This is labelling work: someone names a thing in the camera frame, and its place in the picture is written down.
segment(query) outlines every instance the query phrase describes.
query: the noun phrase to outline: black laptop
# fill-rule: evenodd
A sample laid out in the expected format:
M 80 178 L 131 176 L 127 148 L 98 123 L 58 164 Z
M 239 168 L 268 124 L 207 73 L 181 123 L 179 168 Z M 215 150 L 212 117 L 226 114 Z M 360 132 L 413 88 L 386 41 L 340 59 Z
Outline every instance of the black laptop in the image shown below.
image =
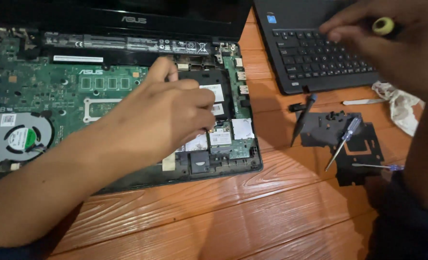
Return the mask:
M 0 0 L 0 178 L 100 120 L 168 56 L 214 129 L 99 193 L 262 169 L 240 39 L 249 0 Z
M 371 85 L 376 68 L 318 27 L 349 6 L 347 0 L 254 0 L 270 62 L 283 95 Z

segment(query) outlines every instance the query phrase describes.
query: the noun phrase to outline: asus logo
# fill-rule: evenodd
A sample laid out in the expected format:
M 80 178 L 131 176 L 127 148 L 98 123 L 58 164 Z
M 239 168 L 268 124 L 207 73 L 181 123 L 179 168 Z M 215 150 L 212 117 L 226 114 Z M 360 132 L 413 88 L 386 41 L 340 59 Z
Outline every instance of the asus logo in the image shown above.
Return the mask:
M 121 20 L 121 22 L 128 22 L 128 23 L 137 23 L 137 24 L 146 24 L 147 23 L 147 19 L 146 18 L 138 18 L 136 19 L 135 17 L 131 17 L 131 16 L 124 16 Z
M 101 69 L 97 69 L 95 72 L 93 69 L 83 69 L 79 74 L 85 75 L 103 75 L 103 71 Z

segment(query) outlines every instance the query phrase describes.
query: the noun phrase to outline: white rag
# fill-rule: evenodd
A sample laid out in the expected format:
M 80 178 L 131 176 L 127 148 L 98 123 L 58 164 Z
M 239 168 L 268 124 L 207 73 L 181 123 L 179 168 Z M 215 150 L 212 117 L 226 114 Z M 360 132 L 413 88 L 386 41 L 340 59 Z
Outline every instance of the white rag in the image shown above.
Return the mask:
M 376 82 L 372 89 L 376 91 L 379 97 L 389 101 L 390 103 L 390 118 L 400 127 L 405 133 L 414 136 L 418 121 L 413 114 L 413 106 L 420 102 L 420 106 L 424 109 L 424 101 L 420 100 L 405 91 L 399 90 L 389 83 Z

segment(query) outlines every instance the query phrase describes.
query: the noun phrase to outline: laptop keyboard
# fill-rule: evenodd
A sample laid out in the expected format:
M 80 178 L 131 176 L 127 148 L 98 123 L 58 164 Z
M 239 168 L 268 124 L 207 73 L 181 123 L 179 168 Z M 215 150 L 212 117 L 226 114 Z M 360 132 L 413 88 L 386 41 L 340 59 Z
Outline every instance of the laptop keyboard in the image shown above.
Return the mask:
M 290 80 L 376 71 L 316 29 L 274 29 L 273 34 Z

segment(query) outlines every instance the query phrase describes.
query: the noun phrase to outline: wooden table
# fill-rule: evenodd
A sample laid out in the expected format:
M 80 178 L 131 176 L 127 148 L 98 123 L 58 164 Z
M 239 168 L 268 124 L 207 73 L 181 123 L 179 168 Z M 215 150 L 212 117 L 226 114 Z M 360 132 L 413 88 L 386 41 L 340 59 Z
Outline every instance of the wooden table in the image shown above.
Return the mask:
M 240 41 L 263 156 L 260 173 L 91 197 L 53 260 L 364 259 L 376 213 L 361 186 L 338 187 L 329 148 L 289 148 L 296 118 L 281 96 L 253 13 Z M 320 93 L 313 112 L 361 112 L 386 163 L 402 163 L 411 138 L 369 87 Z

